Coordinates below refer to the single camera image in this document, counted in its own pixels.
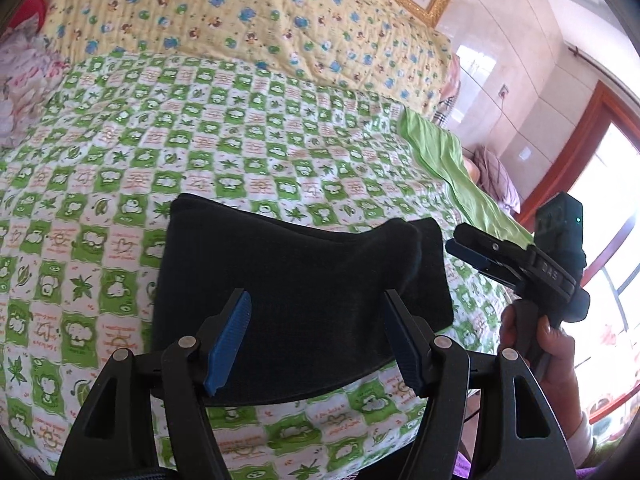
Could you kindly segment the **person's right hand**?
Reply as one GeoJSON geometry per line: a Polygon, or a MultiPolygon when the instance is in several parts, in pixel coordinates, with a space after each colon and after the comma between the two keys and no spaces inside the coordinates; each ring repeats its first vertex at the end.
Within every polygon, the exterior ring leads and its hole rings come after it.
{"type": "Polygon", "coordinates": [[[550,326],[543,316],[538,320],[537,340],[549,356],[540,385],[554,411],[565,437],[571,437],[582,423],[578,379],[575,373],[575,341],[564,330],[550,326]]]}

